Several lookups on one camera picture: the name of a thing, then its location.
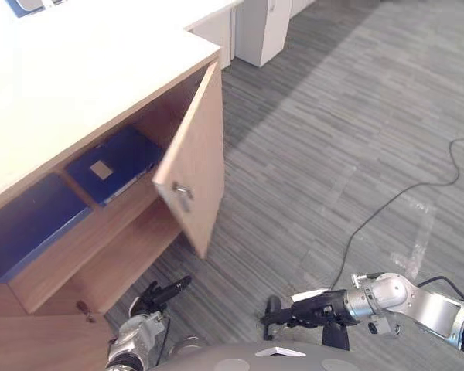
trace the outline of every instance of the open cabinet door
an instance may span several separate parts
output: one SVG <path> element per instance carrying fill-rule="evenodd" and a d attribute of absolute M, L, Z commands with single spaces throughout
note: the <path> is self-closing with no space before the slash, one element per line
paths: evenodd
<path fill-rule="evenodd" d="M 223 195 L 220 64 L 208 66 L 153 182 L 204 258 Z"/>

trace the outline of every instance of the striped carpet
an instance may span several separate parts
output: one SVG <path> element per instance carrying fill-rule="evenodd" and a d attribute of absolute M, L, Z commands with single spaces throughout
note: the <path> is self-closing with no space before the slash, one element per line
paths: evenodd
<path fill-rule="evenodd" d="M 150 281 L 191 274 L 169 306 L 168 346 L 186 335 L 254 341 L 270 294 L 287 303 L 326 287 L 379 205 L 414 182 L 451 179 L 448 142 L 464 136 L 464 0 L 319 0 L 263 68 L 232 62 L 223 98 L 226 191 L 209 258 L 180 236 L 108 312 L 115 328 Z M 464 290 L 464 143 L 454 150 L 461 179 L 413 190 L 377 216 L 354 239 L 340 288 L 353 272 L 394 271 L 415 282 L 444 274 Z M 350 340 L 374 369 L 464 370 L 462 353 L 410 322 L 399 339 L 360 325 Z"/>

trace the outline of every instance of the black cable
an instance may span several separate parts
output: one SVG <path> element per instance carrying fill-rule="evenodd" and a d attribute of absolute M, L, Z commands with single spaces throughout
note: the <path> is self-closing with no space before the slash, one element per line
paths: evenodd
<path fill-rule="evenodd" d="M 450 287 L 452 287 L 454 289 L 454 291 L 457 293 L 457 295 L 460 296 L 461 299 L 464 301 L 464 293 L 462 293 L 462 291 L 460 291 L 459 288 L 445 276 L 436 276 L 436 277 L 430 278 L 429 280 L 421 282 L 418 285 L 418 287 L 422 288 L 423 286 L 425 286 L 427 284 L 430 284 L 432 282 L 439 281 L 439 280 L 443 280 L 443 281 L 447 282 L 450 285 Z"/>
<path fill-rule="evenodd" d="M 156 360 L 155 367 L 158 367 L 158 365 L 160 364 L 160 359 L 162 359 L 163 349 L 165 349 L 165 344 L 167 343 L 167 338 L 169 337 L 170 322 L 170 317 L 168 317 L 167 330 L 165 331 L 165 336 L 163 337 L 162 348 L 160 348 L 160 354 L 158 355 L 158 359 Z"/>
<path fill-rule="evenodd" d="M 366 219 L 364 221 L 363 224 L 361 224 L 359 227 L 357 227 L 357 229 L 353 232 L 353 234 L 350 235 L 349 237 L 349 240 L 347 241 L 347 244 L 346 244 L 346 249 L 344 251 L 344 255 L 343 255 L 343 258 L 342 258 L 342 264 L 340 265 L 340 269 L 339 269 L 339 273 L 337 274 L 336 276 L 336 279 L 333 281 L 333 284 L 332 286 L 330 287 L 331 290 L 334 289 L 334 287 L 339 283 L 339 279 L 340 279 L 340 276 L 342 276 L 342 272 L 343 272 L 343 268 L 346 266 L 346 261 L 347 261 L 347 255 L 349 254 L 349 249 L 350 249 L 350 244 L 353 242 L 353 238 L 356 236 L 356 234 L 362 230 L 376 215 L 378 215 L 380 213 L 381 210 L 385 209 L 388 205 L 390 205 L 393 201 L 395 201 L 396 199 L 399 198 L 399 196 L 403 195 L 404 193 L 406 193 L 407 191 L 410 191 L 411 189 L 414 189 L 416 187 L 419 187 L 419 186 L 433 186 L 433 187 L 447 187 L 447 186 L 450 186 L 450 185 L 453 185 L 455 184 L 455 182 L 457 182 L 459 180 L 459 177 L 460 177 L 460 168 L 457 166 L 457 163 L 455 162 L 455 158 L 454 158 L 454 154 L 452 152 L 452 146 L 454 145 L 454 143 L 456 143 L 457 141 L 464 141 L 464 138 L 457 138 L 457 139 L 454 139 L 453 141 L 450 141 L 449 142 L 449 156 L 452 160 L 452 164 L 454 165 L 454 168 L 455 168 L 455 177 L 453 178 L 453 180 L 451 180 L 450 182 L 445 182 L 445 183 L 437 183 L 437 182 L 419 182 L 419 183 L 416 183 L 416 184 L 413 184 L 413 185 L 410 185 L 409 187 L 407 187 L 406 189 L 400 191 L 397 195 L 395 195 L 394 197 L 392 197 L 391 199 L 389 199 L 385 204 L 383 204 L 382 206 L 380 206 L 380 208 L 375 211 L 368 219 Z"/>

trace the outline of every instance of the white label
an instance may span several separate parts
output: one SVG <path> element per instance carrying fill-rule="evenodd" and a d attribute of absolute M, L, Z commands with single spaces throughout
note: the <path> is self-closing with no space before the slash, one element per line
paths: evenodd
<path fill-rule="evenodd" d="M 90 169 L 93 173 L 98 175 L 101 180 L 105 180 L 114 173 L 113 170 L 106 166 L 102 161 L 96 161 L 92 166 L 90 166 Z"/>

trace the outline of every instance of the white drawer unit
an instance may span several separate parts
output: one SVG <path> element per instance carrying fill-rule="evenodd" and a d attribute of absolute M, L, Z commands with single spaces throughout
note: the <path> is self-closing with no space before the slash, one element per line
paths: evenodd
<path fill-rule="evenodd" d="M 246 0 L 237 8 L 235 55 L 263 66 L 284 49 L 291 0 Z"/>

